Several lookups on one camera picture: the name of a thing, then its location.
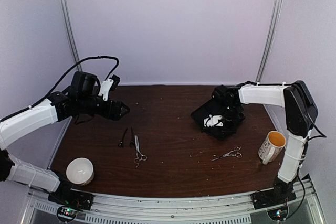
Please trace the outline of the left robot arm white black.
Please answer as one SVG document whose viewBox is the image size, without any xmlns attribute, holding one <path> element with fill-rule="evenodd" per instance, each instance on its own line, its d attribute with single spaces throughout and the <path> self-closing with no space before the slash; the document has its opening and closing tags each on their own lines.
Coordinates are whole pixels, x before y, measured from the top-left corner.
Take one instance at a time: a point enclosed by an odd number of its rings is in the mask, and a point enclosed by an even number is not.
<svg viewBox="0 0 336 224">
<path fill-rule="evenodd" d="M 1 180 L 12 180 L 37 187 L 55 194 L 64 205 L 71 205 L 75 192 L 61 184 L 60 177 L 49 169 L 37 167 L 9 154 L 8 147 L 29 133 L 82 114 L 99 115 L 107 120 L 118 121 L 130 112 L 121 101 L 113 101 L 109 93 L 118 86 L 116 75 L 102 83 L 94 74 L 76 71 L 71 85 L 63 92 L 48 94 L 37 105 L 1 120 Z"/>
</svg>

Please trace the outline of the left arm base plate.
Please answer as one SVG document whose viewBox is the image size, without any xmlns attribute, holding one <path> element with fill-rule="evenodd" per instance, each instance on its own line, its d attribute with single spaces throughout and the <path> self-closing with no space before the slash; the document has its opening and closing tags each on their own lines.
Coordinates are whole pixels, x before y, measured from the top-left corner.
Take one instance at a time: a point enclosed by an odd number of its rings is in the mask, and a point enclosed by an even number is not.
<svg viewBox="0 0 336 224">
<path fill-rule="evenodd" d="M 61 182 L 55 192 L 48 192 L 48 200 L 75 210 L 90 210 L 94 195 L 73 190 L 68 182 Z"/>
</svg>

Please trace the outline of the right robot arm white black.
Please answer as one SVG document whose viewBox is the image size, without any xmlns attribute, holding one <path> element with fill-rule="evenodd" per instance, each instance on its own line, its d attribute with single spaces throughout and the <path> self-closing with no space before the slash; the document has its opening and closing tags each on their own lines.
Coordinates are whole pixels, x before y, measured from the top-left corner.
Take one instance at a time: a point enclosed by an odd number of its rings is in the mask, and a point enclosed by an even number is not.
<svg viewBox="0 0 336 224">
<path fill-rule="evenodd" d="M 275 105 L 285 109 L 288 143 L 274 188 L 269 192 L 272 203 L 281 203 L 292 192 L 293 182 L 298 178 L 318 116 L 318 108 L 305 82 L 275 85 L 248 81 L 233 87 L 218 86 L 212 101 L 219 105 L 219 110 L 204 119 L 204 126 L 220 127 L 224 133 L 236 129 L 243 118 L 243 104 Z"/>
</svg>

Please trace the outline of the black zip tool case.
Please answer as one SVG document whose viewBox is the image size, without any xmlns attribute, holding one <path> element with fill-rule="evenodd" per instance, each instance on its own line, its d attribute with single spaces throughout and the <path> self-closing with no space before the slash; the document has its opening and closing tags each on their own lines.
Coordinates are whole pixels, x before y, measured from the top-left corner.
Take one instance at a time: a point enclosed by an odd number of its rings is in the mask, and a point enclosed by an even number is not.
<svg viewBox="0 0 336 224">
<path fill-rule="evenodd" d="M 209 130 L 211 127 L 204 127 L 204 119 L 207 118 L 210 114 L 215 115 L 216 112 L 220 108 L 225 105 L 240 105 L 240 102 L 236 103 L 228 103 L 228 102 L 217 102 L 214 98 L 211 98 L 209 101 L 204 103 L 201 107 L 196 109 L 194 112 L 191 113 L 191 118 L 196 122 L 196 124 L 200 127 L 202 133 L 206 133 L 209 135 Z"/>
</svg>

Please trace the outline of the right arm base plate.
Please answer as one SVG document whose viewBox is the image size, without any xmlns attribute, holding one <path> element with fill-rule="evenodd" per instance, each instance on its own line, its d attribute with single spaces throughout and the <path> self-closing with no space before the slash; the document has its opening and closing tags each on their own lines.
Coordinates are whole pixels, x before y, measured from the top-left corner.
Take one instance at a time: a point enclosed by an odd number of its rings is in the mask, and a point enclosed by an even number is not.
<svg viewBox="0 0 336 224">
<path fill-rule="evenodd" d="M 251 195 L 254 209 L 268 208 L 295 200 L 293 183 L 275 183 L 272 189 L 258 190 Z"/>
</svg>

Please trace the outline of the silver thinning shears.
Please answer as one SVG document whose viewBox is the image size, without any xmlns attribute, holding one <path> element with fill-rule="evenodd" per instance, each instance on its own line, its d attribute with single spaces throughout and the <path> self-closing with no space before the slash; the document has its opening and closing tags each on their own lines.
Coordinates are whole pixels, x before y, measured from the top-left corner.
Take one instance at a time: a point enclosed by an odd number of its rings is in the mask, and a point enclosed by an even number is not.
<svg viewBox="0 0 336 224">
<path fill-rule="evenodd" d="M 139 138 L 137 135 L 134 136 L 134 141 L 135 141 L 135 149 L 136 149 L 136 158 L 134 159 L 134 162 L 136 163 L 136 168 L 138 168 L 140 163 L 142 161 L 146 161 L 148 157 L 141 153 Z"/>
</svg>

